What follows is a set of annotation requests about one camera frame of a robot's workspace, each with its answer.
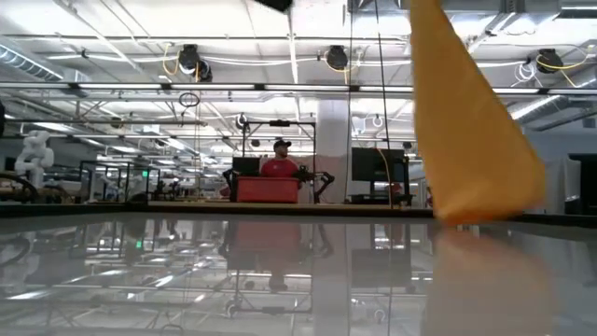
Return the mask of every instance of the man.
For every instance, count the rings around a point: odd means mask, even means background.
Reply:
[[[292,177],[299,168],[288,159],[288,148],[292,146],[289,141],[278,140],[273,144],[275,158],[265,162],[261,167],[261,176],[264,177]]]

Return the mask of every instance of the red shirt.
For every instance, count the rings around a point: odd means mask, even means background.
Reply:
[[[291,160],[272,159],[261,167],[261,175],[265,177],[292,177],[299,168]]]

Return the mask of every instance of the computer monitor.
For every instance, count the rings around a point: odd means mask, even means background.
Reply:
[[[259,176],[260,158],[232,158],[232,170],[242,176]]]
[[[405,182],[405,168],[404,150],[353,147],[353,181],[388,182],[389,173],[392,182]]]

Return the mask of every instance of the red bin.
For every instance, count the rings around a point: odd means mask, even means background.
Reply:
[[[298,203],[299,181],[296,178],[238,177],[237,202]]]

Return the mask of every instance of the baseball cap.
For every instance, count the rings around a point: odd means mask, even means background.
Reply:
[[[292,143],[290,141],[278,140],[273,144],[273,149],[276,149],[279,146],[291,147]]]

